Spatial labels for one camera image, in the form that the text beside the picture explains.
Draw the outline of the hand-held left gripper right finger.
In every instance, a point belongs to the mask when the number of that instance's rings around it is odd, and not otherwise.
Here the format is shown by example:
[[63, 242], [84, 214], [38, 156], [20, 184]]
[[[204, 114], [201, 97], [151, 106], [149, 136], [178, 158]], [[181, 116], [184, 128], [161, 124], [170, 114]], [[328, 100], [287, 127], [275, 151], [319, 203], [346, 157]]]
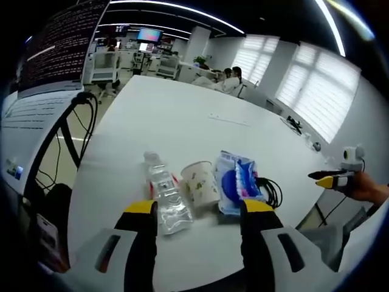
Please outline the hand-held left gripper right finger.
[[300, 232], [283, 226], [268, 204], [245, 199], [240, 228], [247, 291], [335, 291], [340, 285], [342, 227]]

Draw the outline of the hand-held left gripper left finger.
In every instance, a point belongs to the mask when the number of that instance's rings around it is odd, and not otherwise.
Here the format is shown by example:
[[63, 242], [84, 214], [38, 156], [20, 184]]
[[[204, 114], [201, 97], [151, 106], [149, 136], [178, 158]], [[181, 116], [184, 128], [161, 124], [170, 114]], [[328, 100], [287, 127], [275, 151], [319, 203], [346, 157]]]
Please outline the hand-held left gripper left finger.
[[65, 291], [153, 291], [156, 237], [157, 202], [132, 203], [81, 247], [62, 275]]

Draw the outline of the person's right hand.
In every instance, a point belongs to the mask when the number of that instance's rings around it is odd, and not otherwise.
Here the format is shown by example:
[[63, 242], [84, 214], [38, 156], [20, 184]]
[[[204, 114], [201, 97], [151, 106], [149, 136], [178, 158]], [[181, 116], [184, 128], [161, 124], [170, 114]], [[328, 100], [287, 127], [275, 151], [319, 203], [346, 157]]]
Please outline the person's right hand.
[[376, 184], [365, 172], [356, 172], [350, 197], [357, 201], [381, 205], [388, 199], [388, 186]]

